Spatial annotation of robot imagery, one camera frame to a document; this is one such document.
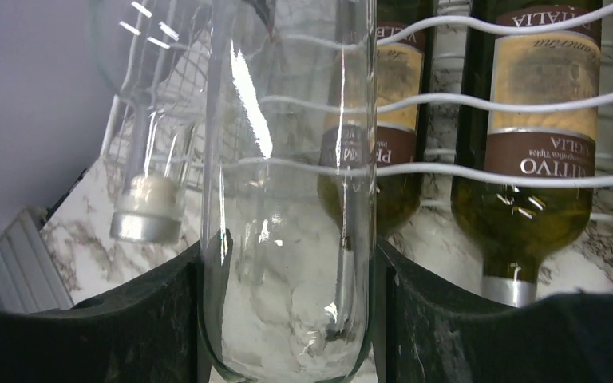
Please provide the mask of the clear bottle silver cap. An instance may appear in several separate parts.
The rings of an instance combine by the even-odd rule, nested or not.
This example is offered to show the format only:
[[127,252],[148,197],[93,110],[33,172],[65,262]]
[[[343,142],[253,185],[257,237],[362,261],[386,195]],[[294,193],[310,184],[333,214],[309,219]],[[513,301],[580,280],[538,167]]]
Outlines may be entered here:
[[196,129],[204,121],[208,1],[92,1],[97,67],[117,97],[108,128],[124,142],[123,180],[110,235],[174,243]]

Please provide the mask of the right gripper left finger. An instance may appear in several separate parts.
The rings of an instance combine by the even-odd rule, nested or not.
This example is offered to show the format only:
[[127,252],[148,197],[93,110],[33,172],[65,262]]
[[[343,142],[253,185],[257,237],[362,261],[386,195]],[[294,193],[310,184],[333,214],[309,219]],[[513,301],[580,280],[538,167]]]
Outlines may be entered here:
[[229,231],[68,310],[0,310],[0,382],[208,382],[204,256],[229,254]]

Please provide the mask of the green bottle black neck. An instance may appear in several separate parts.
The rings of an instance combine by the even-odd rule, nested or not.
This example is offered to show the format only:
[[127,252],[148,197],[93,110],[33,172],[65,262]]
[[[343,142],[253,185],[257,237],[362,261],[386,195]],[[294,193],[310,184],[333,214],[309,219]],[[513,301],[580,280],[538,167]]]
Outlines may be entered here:
[[[400,33],[407,26],[430,18],[435,1],[379,1],[376,38]],[[414,32],[377,50],[377,106],[427,93],[433,62],[435,28]],[[377,114],[375,159],[378,168],[423,160],[429,127],[429,108],[411,105]],[[376,232],[387,238],[407,224],[421,204],[424,176],[404,173],[383,176],[376,183]],[[342,218],[342,180],[320,175],[321,205],[333,219]]]

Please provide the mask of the green bottle silver neck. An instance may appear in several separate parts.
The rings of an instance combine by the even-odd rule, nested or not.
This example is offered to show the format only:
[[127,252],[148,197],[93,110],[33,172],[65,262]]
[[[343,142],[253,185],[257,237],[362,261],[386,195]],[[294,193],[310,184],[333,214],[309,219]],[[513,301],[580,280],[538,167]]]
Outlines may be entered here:
[[[461,91],[516,105],[595,97],[601,36],[601,21],[520,36],[471,29]],[[455,162],[506,176],[593,176],[598,122],[594,108],[509,113],[463,105]],[[483,297],[513,307],[533,302],[540,264],[579,237],[592,199],[590,188],[529,188],[454,178],[453,218],[482,255]]]

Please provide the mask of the clear glass bottle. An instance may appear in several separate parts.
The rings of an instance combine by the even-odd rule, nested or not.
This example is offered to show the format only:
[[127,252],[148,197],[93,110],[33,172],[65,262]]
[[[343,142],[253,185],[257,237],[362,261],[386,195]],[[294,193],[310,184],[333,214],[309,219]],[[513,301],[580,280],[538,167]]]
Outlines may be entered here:
[[226,382],[348,382],[369,349],[375,5],[215,1],[199,328]]

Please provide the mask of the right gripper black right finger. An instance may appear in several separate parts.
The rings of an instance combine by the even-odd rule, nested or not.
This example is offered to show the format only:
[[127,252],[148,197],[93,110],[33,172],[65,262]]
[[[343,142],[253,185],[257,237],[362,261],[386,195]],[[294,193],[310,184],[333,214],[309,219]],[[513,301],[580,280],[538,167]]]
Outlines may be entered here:
[[613,294],[556,294],[514,309],[385,240],[374,270],[380,382],[613,382]]

